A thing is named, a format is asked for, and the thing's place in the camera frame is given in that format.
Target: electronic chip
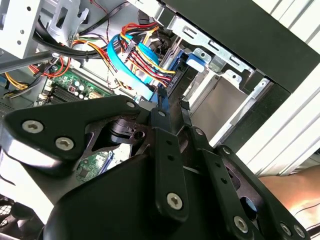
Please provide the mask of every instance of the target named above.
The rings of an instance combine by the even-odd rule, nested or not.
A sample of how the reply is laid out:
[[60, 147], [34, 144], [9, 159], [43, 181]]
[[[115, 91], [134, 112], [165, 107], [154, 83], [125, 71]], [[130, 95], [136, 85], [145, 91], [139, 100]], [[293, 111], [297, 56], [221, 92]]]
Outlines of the electronic chip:
[[89, 171], [88, 171], [88, 170], [86, 170], [86, 169], [82, 168], [82, 170], [81, 170], [81, 172], [80, 172], [79, 176], [80, 176], [80, 177], [85, 178], [85, 177], [87, 176], [87, 174], [88, 174], [88, 173], [89, 173]]
[[69, 86], [68, 92], [73, 94], [73, 93], [75, 93], [75, 91], [76, 91], [76, 88], [74, 86]]

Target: metal bracket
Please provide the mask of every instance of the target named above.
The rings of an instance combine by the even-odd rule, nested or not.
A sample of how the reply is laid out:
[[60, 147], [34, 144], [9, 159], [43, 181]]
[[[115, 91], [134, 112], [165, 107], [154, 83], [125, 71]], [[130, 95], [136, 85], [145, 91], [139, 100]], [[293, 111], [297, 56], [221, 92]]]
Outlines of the metal bracket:
[[24, 59], [34, 54], [37, 44], [32, 41], [42, 0], [1, 0], [0, 27], [1, 48], [17, 58]]
[[[89, 13], [89, 9], [86, 8], [78, 16], [80, 2], [80, 0], [60, 0], [48, 28], [48, 32], [57, 42], [69, 47], [76, 37], [80, 24], [87, 18]], [[62, 25], [59, 26], [59, 21], [62, 17], [65, 18]]]
[[210, 52], [219, 56], [232, 67], [237, 69], [239, 72], [242, 73], [244, 70], [248, 70], [251, 73], [254, 72], [254, 70], [251, 67], [249, 67], [239, 58], [237, 58], [232, 53], [221, 47], [219, 44], [217, 44], [215, 41], [210, 39], [199, 29], [197, 29], [181, 17], [177, 15], [174, 16], [167, 28], [169, 30], [172, 30], [174, 34], [178, 35], [188, 43], [195, 46], [202, 46], [208, 49]]

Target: capacitor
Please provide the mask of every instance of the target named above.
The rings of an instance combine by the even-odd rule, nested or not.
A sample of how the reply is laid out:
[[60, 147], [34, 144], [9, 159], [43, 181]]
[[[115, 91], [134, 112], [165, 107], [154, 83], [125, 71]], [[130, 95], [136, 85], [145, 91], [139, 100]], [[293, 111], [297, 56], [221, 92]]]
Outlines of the capacitor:
[[80, 91], [83, 91], [83, 90], [85, 90], [85, 86], [83, 86], [83, 85], [80, 85], [80, 86], [79, 86], [79, 90], [80, 90]]

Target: screw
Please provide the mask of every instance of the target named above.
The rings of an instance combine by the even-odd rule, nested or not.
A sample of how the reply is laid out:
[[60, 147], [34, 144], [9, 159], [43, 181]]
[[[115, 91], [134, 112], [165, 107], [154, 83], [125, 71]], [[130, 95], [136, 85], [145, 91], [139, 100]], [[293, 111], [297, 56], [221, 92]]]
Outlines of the screw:
[[132, 102], [130, 102], [130, 101], [127, 101], [126, 104], [127, 104], [130, 108], [134, 108], [134, 107], [135, 107], [135, 105], [134, 105]]
[[233, 218], [235, 226], [244, 234], [248, 232], [248, 225], [246, 224], [245, 220], [242, 219], [240, 216], [235, 216]]
[[55, 145], [58, 149], [69, 151], [74, 148], [75, 144], [74, 142], [67, 137], [59, 137], [57, 140], [55, 140]]
[[199, 128], [195, 129], [195, 131], [196, 131], [196, 133], [199, 134], [199, 135], [203, 135], [203, 134], [204, 134], [204, 132], [201, 131]]
[[230, 154], [230, 153], [231, 153], [231, 152], [229, 151], [229, 149], [226, 148], [226, 147], [223, 148], [223, 151], [224, 151], [226, 154]]
[[166, 196], [166, 201], [171, 208], [173, 208], [175, 210], [182, 209], [183, 203], [182, 203], [181, 198], [177, 194], [175, 194], [173, 192], [169, 193]]
[[300, 237], [302, 237], [303, 239], [306, 237], [304, 231], [302, 231], [300, 227], [298, 227], [297, 225], [294, 225], [293, 227], [294, 227], [294, 230], [296, 231], [296, 233], [297, 233]]
[[52, 66], [52, 70], [55, 71], [55, 72], [58, 71], [57, 65], [53, 65], [53, 66]]
[[31, 134], [38, 134], [42, 132], [44, 126], [39, 121], [28, 120], [22, 123], [22, 129]]
[[166, 114], [163, 112], [163, 111], [159, 111], [158, 112], [162, 117], [165, 117], [166, 116]]
[[291, 236], [291, 231], [290, 231], [290, 229], [287, 227], [287, 225], [285, 225], [284, 223], [280, 223], [280, 226], [281, 226], [282, 230], [283, 230], [288, 236]]

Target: black panel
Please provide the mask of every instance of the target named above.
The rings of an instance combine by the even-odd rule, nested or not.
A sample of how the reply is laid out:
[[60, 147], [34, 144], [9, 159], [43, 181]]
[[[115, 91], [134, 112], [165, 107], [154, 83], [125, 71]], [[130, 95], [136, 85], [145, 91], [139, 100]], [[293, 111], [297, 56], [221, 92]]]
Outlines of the black panel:
[[252, 0], [163, 0], [188, 21], [293, 93], [320, 55]]
[[273, 85], [236, 124], [223, 144], [235, 153], [239, 151], [289, 96], [290, 93], [282, 87]]

